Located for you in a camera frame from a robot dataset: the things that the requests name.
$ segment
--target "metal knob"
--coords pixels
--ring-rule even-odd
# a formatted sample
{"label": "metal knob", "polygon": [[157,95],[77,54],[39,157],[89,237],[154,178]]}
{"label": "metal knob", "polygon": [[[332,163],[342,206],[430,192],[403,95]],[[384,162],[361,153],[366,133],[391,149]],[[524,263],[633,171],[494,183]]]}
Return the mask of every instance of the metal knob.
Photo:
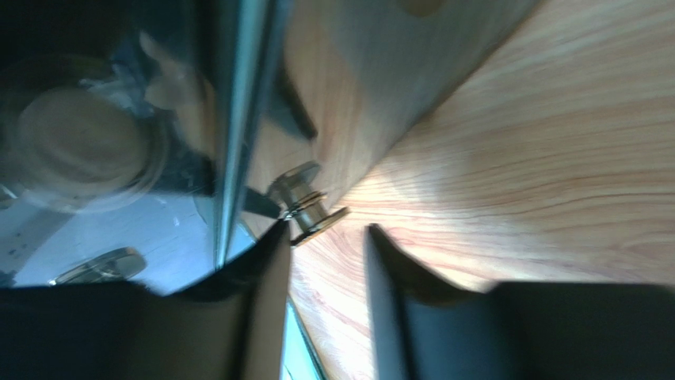
{"label": "metal knob", "polygon": [[281,174],[267,190],[268,197],[288,208],[281,217],[295,219],[303,231],[291,241],[293,247],[310,241],[349,213],[349,209],[344,207],[328,215],[321,203],[326,194],[316,192],[310,186],[320,169],[321,166],[314,161],[305,162]]}

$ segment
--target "glass panel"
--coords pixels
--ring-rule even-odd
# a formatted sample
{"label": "glass panel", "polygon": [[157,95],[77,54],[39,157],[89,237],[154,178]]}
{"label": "glass panel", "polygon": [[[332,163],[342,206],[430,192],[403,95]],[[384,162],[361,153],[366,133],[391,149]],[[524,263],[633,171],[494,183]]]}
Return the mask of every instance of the glass panel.
{"label": "glass panel", "polygon": [[0,287],[170,293],[246,240],[268,2],[197,3],[2,3]]}

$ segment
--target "wooden surface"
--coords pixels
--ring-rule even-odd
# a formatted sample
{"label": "wooden surface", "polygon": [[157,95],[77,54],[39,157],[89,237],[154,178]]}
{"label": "wooden surface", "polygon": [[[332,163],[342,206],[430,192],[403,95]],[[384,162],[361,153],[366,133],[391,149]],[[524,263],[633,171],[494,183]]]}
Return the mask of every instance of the wooden surface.
{"label": "wooden surface", "polygon": [[[318,138],[263,120],[249,186],[264,192],[313,159],[322,165],[313,185],[333,205],[537,2],[297,0],[284,61]],[[246,221],[255,234],[269,224]]]}
{"label": "wooden surface", "polygon": [[333,378],[373,378],[363,230],[471,289],[675,283],[675,1],[550,0],[296,250]]}

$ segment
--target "cabinet door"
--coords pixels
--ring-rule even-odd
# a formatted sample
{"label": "cabinet door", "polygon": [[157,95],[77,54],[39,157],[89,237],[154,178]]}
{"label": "cabinet door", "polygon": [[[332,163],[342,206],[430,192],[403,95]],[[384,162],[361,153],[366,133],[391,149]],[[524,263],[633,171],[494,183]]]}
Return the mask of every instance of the cabinet door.
{"label": "cabinet door", "polygon": [[[250,187],[266,192],[279,175],[313,160],[321,170],[312,188],[326,193],[330,209],[536,3],[296,0],[281,81],[292,87],[316,135],[308,139],[292,110],[273,102],[261,123]],[[254,235],[270,224],[243,218]]]}

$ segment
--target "round object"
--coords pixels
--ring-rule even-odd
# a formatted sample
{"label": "round object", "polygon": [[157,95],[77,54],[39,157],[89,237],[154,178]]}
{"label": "round object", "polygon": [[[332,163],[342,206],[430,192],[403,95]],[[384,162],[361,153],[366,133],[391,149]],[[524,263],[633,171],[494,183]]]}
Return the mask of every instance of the round object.
{"label": "round object", "polygon": [[52,89],[19,115],[15,143],[40,186],[72,196],[122,188],[144,168],[148,147],[133,118],[84,89]]}
{"label": "round object", "polygon": [[161,175],[167,126],[127,106],[137,88],[111,63],[36,56],[0,73],[0,89],[0,174],[21,199],[59,212],[109,211]]}

